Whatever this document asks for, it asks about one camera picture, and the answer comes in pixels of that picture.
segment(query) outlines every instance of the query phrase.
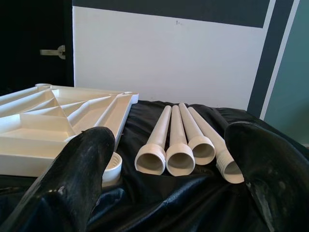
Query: plastic pipe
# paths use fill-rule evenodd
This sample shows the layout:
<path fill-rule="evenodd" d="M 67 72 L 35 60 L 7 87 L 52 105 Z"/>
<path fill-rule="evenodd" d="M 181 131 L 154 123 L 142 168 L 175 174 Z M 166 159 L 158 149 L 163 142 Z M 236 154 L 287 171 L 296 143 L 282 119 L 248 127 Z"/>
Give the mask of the plastic pipe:
<path fill-rule="evenodd" d="M 171 107 L 167 105 L 157 121 L 147 144 L 142 146 L 138 151 L 134 161 L 135 169 L 137 171 L 155 175 L 161 175 L 164 172 L 164 147 L 168 133 L 170 112 Z"/>
<path fill-rule="evenodd" d="M 195 167 L 191 148 L 187 145 L 183 122 L 177 105 L 172 108 L 169 148 L 166 151 L 166 168 L 173 176 L 189 175 Z"/>
<path fill-rule="evenodd" d="M 195 163 L 199 165 L 210 163 L 215 157 L 214 145 L 209 138 L 203 135 L 184 103 L 179 104 L 179 109 Z"/>
<path fill-rule="evenodd" d="M 195 109 L 189 111 L 205 136 L 209 137 L 216 148 L 217 168 L 225 180 L 238 184 L 244 181 L 241 170 L 227 150 L 224 139 L 203 119 Z"/>

